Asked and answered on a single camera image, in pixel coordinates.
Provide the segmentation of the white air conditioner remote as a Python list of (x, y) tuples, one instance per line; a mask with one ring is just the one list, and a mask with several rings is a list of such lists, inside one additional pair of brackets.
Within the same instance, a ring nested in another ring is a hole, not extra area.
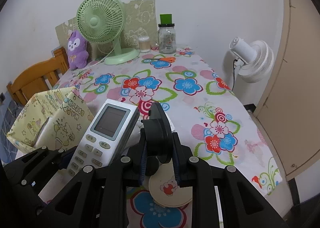
[(121, 156), (139, 119), (135, 105), (107, 99), (76, 147), (67, 167), (71, 180), (86, 166), (102, 168)]

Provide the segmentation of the round cream compact mirror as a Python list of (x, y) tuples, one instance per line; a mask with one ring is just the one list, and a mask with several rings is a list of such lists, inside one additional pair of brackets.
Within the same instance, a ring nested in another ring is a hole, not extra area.
[(182, 207), (192, 201), (192, 187), (180, 188), (174, 175), (172, 161), (159, 166), (149, 178), (149, 192), (154, 201), (164, 207)]

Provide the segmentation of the black phone stand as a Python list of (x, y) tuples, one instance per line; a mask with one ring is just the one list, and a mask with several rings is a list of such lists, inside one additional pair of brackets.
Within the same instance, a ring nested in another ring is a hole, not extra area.
[(181, 187), (192, 186), (192, 175), (187, 161), (193, 155), (188, 146), (181, 144), (178, 133), (173, 132), (162, 106), (155, 102), (149, 110), (149, 118), (142, 120), (139, 143), (130, 147), (131, 159), (126, 170), (127, 186), (140, 186), (145, 177), (154, 175), (159, 166), (172, 162), (174, 179)]

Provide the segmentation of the yellow fabric storage box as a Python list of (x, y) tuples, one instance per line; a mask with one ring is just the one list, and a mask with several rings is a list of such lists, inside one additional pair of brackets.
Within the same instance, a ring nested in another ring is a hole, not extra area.
[(25, 154), (44, 146), (67, 151), (80, 143), (93, 119), (73, 86), (39, 92), (19, 113), (7, 138)]

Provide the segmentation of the blue plaid bedding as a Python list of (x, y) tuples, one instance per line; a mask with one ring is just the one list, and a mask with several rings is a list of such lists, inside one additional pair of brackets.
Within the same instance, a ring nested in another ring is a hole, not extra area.
[(11, 100), (1, 105), (1, 162), (6, 165), (15, 160), (18, 149), (8, 140), (7, 133), (11, 130), (22, 107)]

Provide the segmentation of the floral tablecloth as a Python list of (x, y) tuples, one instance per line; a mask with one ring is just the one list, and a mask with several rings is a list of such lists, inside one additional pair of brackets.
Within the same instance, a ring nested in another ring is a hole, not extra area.
[[(175, 57), (173, 63), (152, 58)], [(264, 196), (282, 182), (276, 161), (245, 107), (231, 88), (188, 47), (175, 54), (141, 54), (124, 64), (93, 61), (87, 69), (67, 71), (57, 89), (74, 86), (93, 114), (106, 99), (134, 104), (146, 119), (159, 102), (181, 143), (216, 167), (235, 166)]]

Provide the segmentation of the wooden bed headboard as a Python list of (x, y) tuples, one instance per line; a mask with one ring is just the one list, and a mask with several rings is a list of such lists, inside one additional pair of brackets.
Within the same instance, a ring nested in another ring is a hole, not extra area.
[(34, 94), (49, 90), (47, 83), (51, 86), (57, 84), (59, 74), (65, 74), (68, 69), (65, 48), (59, 47), (53, 51), (52, 58), (34, 64), (20, 73), (12, 83), (8, 83), (7, 90), (16, 103), (26, 105)]

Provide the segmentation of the purple plush toy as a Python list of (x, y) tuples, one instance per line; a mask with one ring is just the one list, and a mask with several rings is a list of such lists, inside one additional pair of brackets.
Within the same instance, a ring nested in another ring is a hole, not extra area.
[(73, 31), (68, 39), (67, 57), (71, 70), (82, 69), (87, 65), (87, 40), (78, 30)]

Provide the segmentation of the cotton swab container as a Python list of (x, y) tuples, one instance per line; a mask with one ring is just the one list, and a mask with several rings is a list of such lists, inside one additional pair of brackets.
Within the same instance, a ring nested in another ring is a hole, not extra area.
[(138, 38), (140, 52), (145, 53), (151, 50), (150, 37), (141, 36)]

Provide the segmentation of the beige wooden door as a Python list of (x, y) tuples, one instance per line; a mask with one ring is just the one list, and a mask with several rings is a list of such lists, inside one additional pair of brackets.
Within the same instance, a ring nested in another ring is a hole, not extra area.
[(290, 180), (319, 160), (319, 13), (284, 0), (281, 41), (255, 115)]

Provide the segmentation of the glass mason jar mug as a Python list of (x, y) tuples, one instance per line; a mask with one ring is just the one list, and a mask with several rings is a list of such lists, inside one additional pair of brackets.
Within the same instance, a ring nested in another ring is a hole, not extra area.
[(176, 31), (175, 24), (159, 24), (158, 47), (163, 54), (176, 52)]

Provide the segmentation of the white floor fan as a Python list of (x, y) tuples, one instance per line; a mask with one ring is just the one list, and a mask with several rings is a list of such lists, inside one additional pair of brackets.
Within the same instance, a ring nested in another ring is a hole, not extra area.
[(240, 37), (235, 37), (228, 47), (222, 62), (222, 70), (235, 87), (239, 78), (247, 84), (256, 84), (270, 77), (274, 66), (274, 53), (267, 42), (256, 40), (247, 43)]

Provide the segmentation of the green desk fan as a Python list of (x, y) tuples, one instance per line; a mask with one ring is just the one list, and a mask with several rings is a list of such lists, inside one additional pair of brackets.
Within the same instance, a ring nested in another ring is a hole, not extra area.
[(138, 50), (121, 47), (126, 14), (120, 0), (84, 0), (77, 10), (76, 21), (79, 32), (90, 43), (112, 43), (112, 51), (103, 58), (104, 64), (118, 65), (139, 56)]

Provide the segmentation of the green cup on jar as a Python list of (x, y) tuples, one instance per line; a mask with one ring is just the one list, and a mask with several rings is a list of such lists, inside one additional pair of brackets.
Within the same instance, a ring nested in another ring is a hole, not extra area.
[(160, 24), (161, 25), (172, 24), (172, 14), (160, 14)]

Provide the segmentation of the orange handled scissors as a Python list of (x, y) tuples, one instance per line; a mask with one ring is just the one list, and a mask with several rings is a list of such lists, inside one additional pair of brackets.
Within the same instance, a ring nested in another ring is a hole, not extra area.
[(176, 58), (175, 57), (162, 57), (162, 58), (152, 58), (152, 60), (160, 60), (160, 61), (165, 61), (168, 63), (173, 63), (173, 62), (175, 62)]

